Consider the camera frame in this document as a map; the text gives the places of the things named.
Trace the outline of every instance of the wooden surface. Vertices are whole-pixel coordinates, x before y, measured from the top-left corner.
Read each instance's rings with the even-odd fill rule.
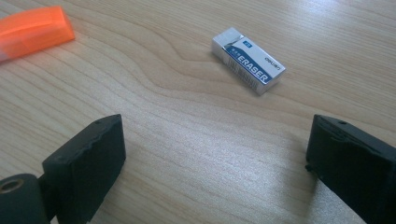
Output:
[[[92,223],[361,223],[304,154],[314,114],[396,147],[394,1],[0,0],[0,17],[52,5],[76,40],[0,63],[1,178],[120,113],[127,161]],[[231,26],[288,69],[263,96],[210,52]]]

